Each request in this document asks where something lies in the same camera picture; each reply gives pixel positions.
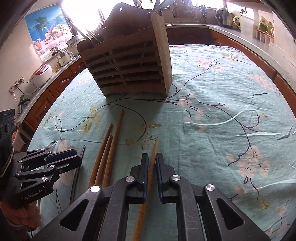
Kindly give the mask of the person's left hand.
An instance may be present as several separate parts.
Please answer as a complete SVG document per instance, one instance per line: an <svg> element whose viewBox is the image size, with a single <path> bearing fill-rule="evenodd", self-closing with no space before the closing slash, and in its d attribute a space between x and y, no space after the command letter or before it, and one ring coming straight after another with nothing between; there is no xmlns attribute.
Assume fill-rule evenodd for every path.
<svg viewBox="0 0 296 241"><path fill-rule="evenodd" d="M7 202L1 202L1 210L10 224L16 227L38 227L41 224L40 209L37 202L28 204L20 209L13 209Z"/></svg>

